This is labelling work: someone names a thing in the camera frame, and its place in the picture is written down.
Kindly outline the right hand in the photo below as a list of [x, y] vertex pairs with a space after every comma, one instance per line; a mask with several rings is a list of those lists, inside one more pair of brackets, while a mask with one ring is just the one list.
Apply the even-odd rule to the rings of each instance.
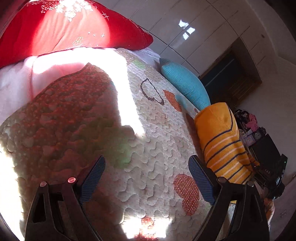
[[263, 200], [263, 203], [264, 203], [268, 229], [270, 229], [271, 220], [272, 220], [274, 212], [275, 212], [274, 201], [270, 198], [267, 198], [266, 191], [264, 189], [259, 187], [258, 192], [259, 192], [260, 198]]

